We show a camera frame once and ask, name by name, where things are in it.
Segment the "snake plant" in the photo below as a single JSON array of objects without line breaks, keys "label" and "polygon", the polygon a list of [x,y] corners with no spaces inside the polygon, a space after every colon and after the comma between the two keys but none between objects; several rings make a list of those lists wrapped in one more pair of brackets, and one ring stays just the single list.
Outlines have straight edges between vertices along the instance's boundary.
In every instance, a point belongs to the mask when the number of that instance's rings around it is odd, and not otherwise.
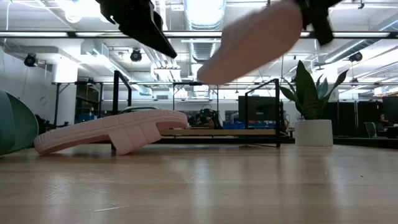
[{"label": "snake plant", "polygon": [[348,70],[340,74],[333,88],[329,90],[326,78],[321,84],[321,76],[317,83],[314,84],[311,74],[305,69],[304,64],[299,61],[296,73],[296,90],[287,80],[285,81],[289,84],[291,90],[282,86],[280,90],[286,98],[295,102],[297,110],[304,116],[304,119],[320,119],[326,104],[329,102],[331,93],[338,85],[344,82],[347,72]]}]

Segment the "pink shoe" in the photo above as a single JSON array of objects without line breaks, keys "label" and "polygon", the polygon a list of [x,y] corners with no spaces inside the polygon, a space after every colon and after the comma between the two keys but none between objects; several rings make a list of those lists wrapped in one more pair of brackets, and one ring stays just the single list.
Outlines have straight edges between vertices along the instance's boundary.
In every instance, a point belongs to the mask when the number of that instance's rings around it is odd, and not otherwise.
[{"label": "pink shoe", "polygon": [[34,144],[39,154],[49,154],[80,144],[111,140],[119,155],[159,141],[159,130],[185,128],[187,116],[178,111],[147,110],[109,116],[37,136]]},{"label": "pink shoe", "polygon": [[290,50],[303,29],[300,7],[285,0],[251,13],[223,30],[220,49],[198,71],[202,82],[231,82]]}]

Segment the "security camera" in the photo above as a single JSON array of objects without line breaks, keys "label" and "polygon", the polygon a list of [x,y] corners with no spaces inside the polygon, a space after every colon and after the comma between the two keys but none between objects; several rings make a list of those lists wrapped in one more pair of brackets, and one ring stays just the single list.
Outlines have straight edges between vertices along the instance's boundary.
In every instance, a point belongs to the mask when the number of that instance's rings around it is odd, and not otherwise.
[{"label": "security camera", "polygon": [[139,62],[142,59],[142,55],[141,55],[141,49],[133,49],[132,50],[132,54],[130,56],[130,59],[133,62]]},{"label": "security camera", "polygon": [[28,67],[36,67],[37,66],[37,58],[36,54],[29,53],[27,54],[27,57],[25,58],[24,64]]},{"label": "security camera", "polygon": [[360,62],[360,61],[362,60],[362,58],[363,58],[363,56],[362,56],[361,52],[357,52],[357,53],[351,55],[351,56],[348,58],[348,60],[349,60],[350,62]]}]

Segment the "green leaf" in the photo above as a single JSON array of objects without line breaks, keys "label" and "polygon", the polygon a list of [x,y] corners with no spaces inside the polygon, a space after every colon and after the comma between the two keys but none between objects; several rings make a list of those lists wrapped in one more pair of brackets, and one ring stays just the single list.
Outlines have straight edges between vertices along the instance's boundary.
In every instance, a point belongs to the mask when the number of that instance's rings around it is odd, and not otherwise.
[{"label": "green leaf", "polygon": [[323,74],[321,76],[319,76],[318,81],[317,81],[317,88],[319,86],[319,84],[321,84],[321,78],[322,78]]},{"label": "green leaf", "polygon": [[319,99],[322,99],[322,98],[328,93],[328,90],[329,90],[328,79],[325,78],[325,79],[323,80],[322,85],[319,86],[318,98],[319,98]]},{"label": "green leaf", "polygon": [[337,88],[338,85],[342,84],[342,83],[344,82],[344,80],[346,80],[347,72],[348,72],[348,70],[346,70],[345,72],[341,73],[341,74],[338,76],[338,78],[337,78],[335,84],[333,85],[333,88],[330,90],[330,92],[329,92],[326,96],[324,96],[324,97],[322,98],[322,100],[324,100],[324,101],[325,101],[325,100],[326,100],[326,101],[329,101],[330,95],[331,95],[331,93],[333,93],[333,91],[335,90],[335,88]]},{"label": "green leaf", "polygon": [[285,87],[280,87],[281,92],[283,93],[284,96],[286,96],[286,98],[288,98],[291,101],[296,101],[296,97],[294,97],[294,94]]},{"label": "green leaf", "polygon": [[298,102],[296,102],[296,109],[298,112],[300,112],[300,114],[303,115],[303,106]]},{"label": "green leaf", "polygon": [[293,92],[294,94],[296,94],[296,91],[294,90],[293,85],[290,84],[285,78],[283,78],[283,80],[285,80],[285,81],[287,82],[287,84],[290,86],[290,89],[292,90],[292,92]]},{"label": "green leaf", "polygon": [[296,74],[296,92],[298,102],[302,105],[302,114],[305,119],[319,119],[319,104],[318,92],[311,77],[307,72],[304,64],[299,61],[297,65]]}]

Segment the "white planter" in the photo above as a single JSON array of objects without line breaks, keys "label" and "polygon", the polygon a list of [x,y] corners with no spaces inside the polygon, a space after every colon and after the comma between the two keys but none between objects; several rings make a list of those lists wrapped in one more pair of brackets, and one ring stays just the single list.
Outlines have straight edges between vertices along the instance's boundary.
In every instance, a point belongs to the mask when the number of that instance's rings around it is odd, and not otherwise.
[{"label": "white planter", "polygon": [[296,146],[333,146],[333,131],[330,120],[295,122]]}]

